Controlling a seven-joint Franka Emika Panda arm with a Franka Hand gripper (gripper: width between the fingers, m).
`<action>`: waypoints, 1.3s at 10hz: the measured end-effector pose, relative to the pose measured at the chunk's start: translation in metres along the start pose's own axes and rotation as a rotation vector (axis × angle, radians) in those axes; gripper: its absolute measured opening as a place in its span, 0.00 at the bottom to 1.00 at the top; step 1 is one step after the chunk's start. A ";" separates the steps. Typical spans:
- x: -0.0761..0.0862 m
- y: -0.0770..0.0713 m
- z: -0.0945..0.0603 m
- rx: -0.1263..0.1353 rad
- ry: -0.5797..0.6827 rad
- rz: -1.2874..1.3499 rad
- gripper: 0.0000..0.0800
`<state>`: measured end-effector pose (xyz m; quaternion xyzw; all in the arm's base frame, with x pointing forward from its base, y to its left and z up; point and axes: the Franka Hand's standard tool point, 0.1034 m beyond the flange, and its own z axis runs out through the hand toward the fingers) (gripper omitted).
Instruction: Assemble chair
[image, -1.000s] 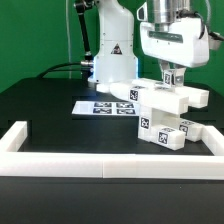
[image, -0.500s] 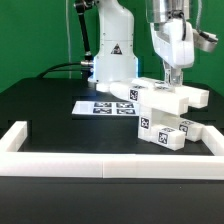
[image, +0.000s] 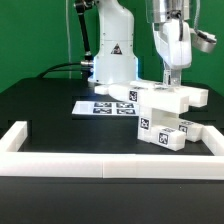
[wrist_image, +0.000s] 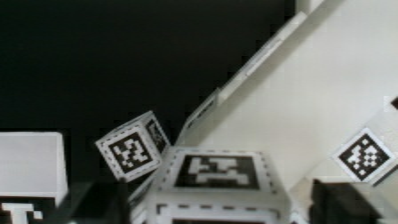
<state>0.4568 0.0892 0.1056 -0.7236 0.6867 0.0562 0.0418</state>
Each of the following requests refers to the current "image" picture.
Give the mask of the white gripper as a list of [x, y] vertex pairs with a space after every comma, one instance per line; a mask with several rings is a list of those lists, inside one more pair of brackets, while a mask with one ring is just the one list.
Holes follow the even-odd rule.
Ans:
[[153, 36], [158, 54], [165, 61], [163, 84], [167, 87], [181, 85], [181, 69], [192, 62], [190, 28], [178, 19], [153, 25]]

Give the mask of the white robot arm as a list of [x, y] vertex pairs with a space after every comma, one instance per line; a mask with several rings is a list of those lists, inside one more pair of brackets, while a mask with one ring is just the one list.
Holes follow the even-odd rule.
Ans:
[[[163, 85], [181, 84], [182, 70], [192, 62], [192, 49], [211, 52], [217, 39], [213, 34], [190, 27], [190, 0], [145, 0], [147, 22], [152, 25], [155, 47], [163, 60]], [[112, 84], [138, 78], [138, 58], [133, 53], [134, 17], [118, 0], [75, 0], [80, 21], [85, 59], [93, 71], [90, 82]], [[100, 48], [90, 51], [84, 13], [98, 9]]]

